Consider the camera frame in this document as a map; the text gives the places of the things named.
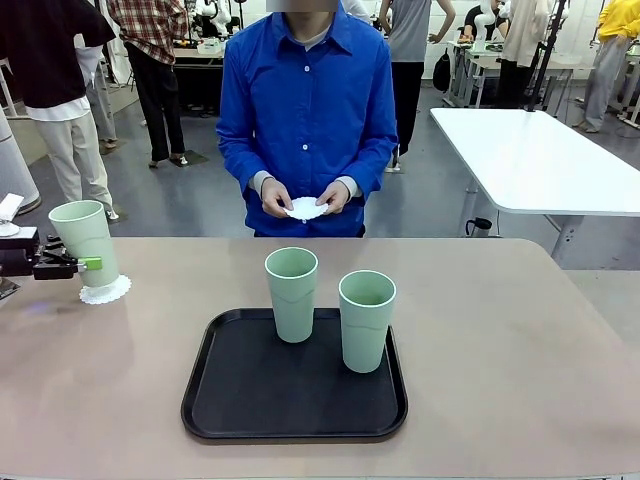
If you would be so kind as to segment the person's left hand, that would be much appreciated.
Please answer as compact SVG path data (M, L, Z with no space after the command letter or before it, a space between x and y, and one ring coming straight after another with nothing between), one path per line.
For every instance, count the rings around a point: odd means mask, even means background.
M324 215L340 213L351 198L349 188L340 180L329 184L316 200L317 206L325 206Z

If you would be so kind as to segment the person's right hand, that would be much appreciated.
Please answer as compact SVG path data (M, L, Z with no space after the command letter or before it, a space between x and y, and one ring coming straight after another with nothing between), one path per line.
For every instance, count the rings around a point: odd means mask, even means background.
M275 218L287 218L293 210L292 200L286 187L273 177L268 177L261 186L262 208Z

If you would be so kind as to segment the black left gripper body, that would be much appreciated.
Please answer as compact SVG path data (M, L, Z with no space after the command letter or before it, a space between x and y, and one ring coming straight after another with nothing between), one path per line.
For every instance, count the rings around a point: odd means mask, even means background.
M39 246L40 237L37 227L21 227L16 234L2 237L0 240L1 276L31 276Z

